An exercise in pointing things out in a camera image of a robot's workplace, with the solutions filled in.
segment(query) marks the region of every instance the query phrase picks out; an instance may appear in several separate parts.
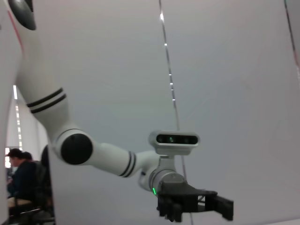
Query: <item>dark jacket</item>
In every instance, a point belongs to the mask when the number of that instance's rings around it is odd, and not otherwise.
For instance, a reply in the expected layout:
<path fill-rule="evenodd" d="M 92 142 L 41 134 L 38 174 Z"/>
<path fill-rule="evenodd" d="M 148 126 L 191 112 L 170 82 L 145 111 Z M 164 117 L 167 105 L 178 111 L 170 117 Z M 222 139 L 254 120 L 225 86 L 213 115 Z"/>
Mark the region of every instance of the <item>dark jacket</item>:
<path fill-rule="evenodd" d="M 34 201 L 37 165 L 34 162 L 24 161 L 12 176 L 13 182 L 8 184 L 7 190 L 12 197 Z"/>

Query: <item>white panel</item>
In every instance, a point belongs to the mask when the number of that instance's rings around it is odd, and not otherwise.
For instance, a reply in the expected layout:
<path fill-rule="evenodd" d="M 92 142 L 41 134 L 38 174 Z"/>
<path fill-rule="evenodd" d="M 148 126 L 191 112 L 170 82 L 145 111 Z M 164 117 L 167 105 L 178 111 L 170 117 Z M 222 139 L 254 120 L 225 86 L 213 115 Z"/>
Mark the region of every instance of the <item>white panel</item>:
<path fill-rule="evenodd" d="M 17 94 L 22 135 L 22 149 L 23 151 L 31 153 L 33 160 L 40 160 L 41 149 L 39 149 L 38 121 L 27 108 L 19 90 L 17 91 Z"/>
<path fill-rule="evenodd" d="M 22 56 L 21 48 L 9 20 L 4 1 L 0 0 L 0 162 L 4 163 L 9 104 L 12 87 Z M 8 218 L 6 175 L 0 166 L 0 224 Z"/>
<path fill-rule="evenodd" d="M 150 150 L 155 129 L 175 129 L 157 1 L 36 1 L 37 25 L 74 120 L 99 142 Z M 59 225 L 169 224 L 137 176 L 123 179 L 51 154 Z"/>
<path fill-rule="evenodd" d="M 8 122 L 7 122 L 7 137 L 6 137 L 6 146 L 19 146 L 19 135 L 18 135 L 18 125 L 15 109 L 15 98 L 12 95 L 8 113 Z"/>
<path fill-rule="evenodd" d="M 282 0 L 163 0 L 189 182 L 235 201 L 235 225 L 300 218 L 300 93 Z M 227 224 L 216 213 L 195 224 Z"/>

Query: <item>dark hair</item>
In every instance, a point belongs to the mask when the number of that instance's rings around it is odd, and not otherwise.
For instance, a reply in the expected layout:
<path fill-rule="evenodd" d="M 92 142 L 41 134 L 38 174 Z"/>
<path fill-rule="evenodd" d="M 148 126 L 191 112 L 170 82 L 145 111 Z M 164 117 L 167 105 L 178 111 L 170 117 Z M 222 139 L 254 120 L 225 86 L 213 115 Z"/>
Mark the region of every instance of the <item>dark hair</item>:
<path fill-rule="evenodd" d="M 23 158 L 26 160 L 32 160 L 32 155 L 29 152 L 25 151 L 23 152 Z"/>
<path fill-rule="evenodd" d="M 24 158 L 23 152 L 19 149 L 11 149 L 7 156 L 11 158 Z"/>

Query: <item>man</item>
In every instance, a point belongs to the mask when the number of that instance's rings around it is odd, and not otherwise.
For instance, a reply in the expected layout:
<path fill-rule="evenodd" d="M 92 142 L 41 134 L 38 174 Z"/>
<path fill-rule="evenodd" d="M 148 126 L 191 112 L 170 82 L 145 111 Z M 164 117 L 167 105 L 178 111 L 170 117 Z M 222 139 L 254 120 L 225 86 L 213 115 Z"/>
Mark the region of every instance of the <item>man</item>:
<path fill-rule="evenodd" d="M 11 194 L 8 207 L 15 206 L 15 197 L 18 205 L 28 204 L 35 198 L 36 164 L 24 159 L 23 152 L 19 149 L 11 149 L 7 156 L 11 165 L 18 167 L 12 179 L 7 182 L 7 189 Z"/>
<path fill-rule="evenodd" d="M 24 159 L 26 159 L 28 162 L 33 162 L 32 155 L 31 155 L 29 152 L 27 152 L 27 151 L 24 151 L 24 152 L 23 152 L 23 157 L 24 157 Z"/>

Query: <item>robotic arm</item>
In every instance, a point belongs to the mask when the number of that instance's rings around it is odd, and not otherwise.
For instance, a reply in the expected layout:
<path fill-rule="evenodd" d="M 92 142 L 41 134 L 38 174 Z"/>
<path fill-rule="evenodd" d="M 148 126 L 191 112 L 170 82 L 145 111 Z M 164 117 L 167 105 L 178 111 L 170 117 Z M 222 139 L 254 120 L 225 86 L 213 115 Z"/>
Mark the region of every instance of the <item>robotic arm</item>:
<path fill-rule="evenodd" d="M 71 165 L 91 165 L 125 178 L 141 170 L 140 187 L 158 197 L 160 216 L 171 221 L 181 222 L 183 212 L 211 210 L 227 220 L 233 219 L 233 202 L 214 191 L 193 188 L 176 173 L 174 156 L 188 155 L 198 145 L 197 135 L 153 132 L 149 142 L 156 152 L 135 154 L 112 144 L 97 143 L 82 131 L 71 120 L 67 95 L 44 60 L 31 0 L 4 1 L 23 53 L 16 85 L 31 113 L 44 125 L 50 145 L 61 160 Z"/>

